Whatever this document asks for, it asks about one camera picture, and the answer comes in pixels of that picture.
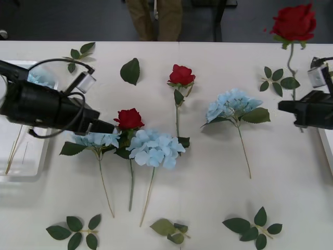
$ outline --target person's legs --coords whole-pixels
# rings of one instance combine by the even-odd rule
[[[158,41],[175,42],[182,30],[182,0],[157,0]]]
[[[153,41],[153,27],[147,0],[126,0],[140,41]]]

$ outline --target red rose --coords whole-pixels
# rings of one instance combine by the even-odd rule
[[[311,11],[312,4],[288,7],[279,11],[274,17],[275,24],[271,33],[275,33],[289,41],[306,41],[313,38],[310,34],[317,25],[315,12]]]
[[[169,82],[185,86],[192,82],[194,82],[194,79],[196,76],[192,74],[192,70],[189,68],[186,68],[185,66],[178,66],[175,64],[173,66],[173,72],[170,75]]]
[[[141,122],[141,115],[138,111],[136,111],[135,108],[118,111],[118,119],[114,120],[119,122],[118,127],[121,130],[135,129],[144,126],[144,124]]]

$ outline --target cable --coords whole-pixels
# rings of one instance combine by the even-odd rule
[[[53,134],[50,134],[50,135],[38,135],[33,130],[33,128],[29,130],[29,134],[32,135],[35,138],[38,138],[38,139],[48,139],[48,138],[52,138],[52,137],[55,137],[55,136],[63,133],[65,130],[68,130],[71,126],[73,126],[74,123],[76,123],[76,121],[79,119],[80,115],[83,113],[84,105],[85,105],[85,97],[80,92],[69,93],[69,94],[64,95],[63,97],[68,97],[68,96],[71,96],[71,95],[79,95],[79,96],[81,96],[83,103],[82,103],[82,106],[81,106],[79,112],[77,113],[77,115],[73,118],[73,120],[70,123],[68,123],[66,126],[64,126],[61,130],[59,130],[59,131],[57,131],[57,132],[55,132]]]

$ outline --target table surface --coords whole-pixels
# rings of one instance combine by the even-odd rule
[[[0,42],[0,58],[42,60],[69,56],[84,42]],[[191,147],[174,170],[158,168],[142,228],[139,221],[152,169],[135,164],[133,209],[128,211],[128,161],[109,153],[103,161],[108,194],[116,218],[108,209],[97,161],[92,152],[59,156],[66,135],[52,139],[44,171],[34,183],[0,183],[0,249],[66,249],[68,240],[56,241],[45,228],[79,216],[87,227],[102,213],[99,249],[179,249],[149,227],[159,218],[189,226],[182,249],[255,249],[239,241],[222,221],[233,216],[253,221],[264,206],[268,223],[282,223],[283,231],[266,249],[328,249],[333,232],[333,178],[316,129],[300,133],[294,116],[277,110],[282,100],[269,88],[259,92],[263,67],[286,66],[290,51],[280,44],[98,42],[89,63],[97,83],[87,93],[89,105],[112,121],[117,111],[135,107],[146,128],[175,134],[173,89],[166,82],[173,64],[193,69],[196,84],[180,111],[180,134]],[[313,56],[326,57],[333,45],[310,44],[296,50],[302,97],[312,88],[306,71]],[[137,57],[141,77],[137,86],[120,78],[121,66]],[[73,79],[66,65],[54,63],[60,89]],[[231,123],[201,129],[208,104],[219,93],[240,88],[264,101],[270,123],[242,126],[253,179],[248,176],[241,141]],[[283,99],[291,99],[284,91]],[[85,242],[78,249],[87,249]]]

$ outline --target gray floor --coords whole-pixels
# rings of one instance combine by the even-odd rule
[[[120,0],[0,0],[0,28],[11,40],[137,41],[126,5]],[[221,27],[223,42],[274,42],[269,32],[279,9],[310,0],[238,0],[227,9]],[[214,11],[193,8],[183,0],[180,41],[212,42]],[[314,1],[317,29],[310,43],[333,43],[333,0]]]

